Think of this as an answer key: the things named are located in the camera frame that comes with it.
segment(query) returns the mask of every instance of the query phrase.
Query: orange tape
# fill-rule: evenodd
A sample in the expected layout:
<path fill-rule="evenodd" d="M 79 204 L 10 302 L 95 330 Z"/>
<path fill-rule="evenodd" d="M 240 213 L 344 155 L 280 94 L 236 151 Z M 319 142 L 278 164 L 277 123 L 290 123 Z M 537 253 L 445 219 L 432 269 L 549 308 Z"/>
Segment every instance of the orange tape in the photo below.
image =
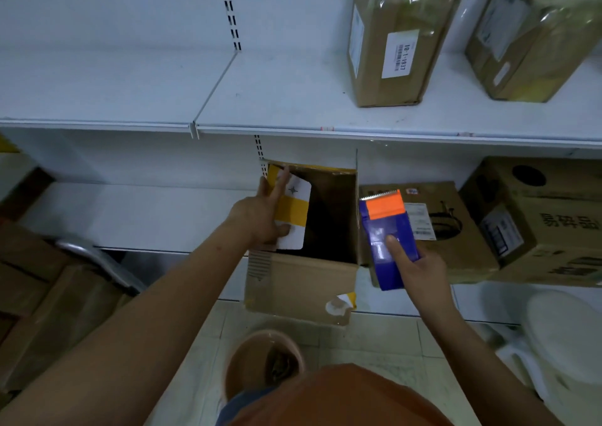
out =
<path fill-rule="evenodd" d="M 403 205 L 402 194 L 399 193 L 399 190 L 396 190 L 394 194 L 367 200 L 366 208 L 371 220 L 398 215 L 406 211 L 406 206 Z"/>

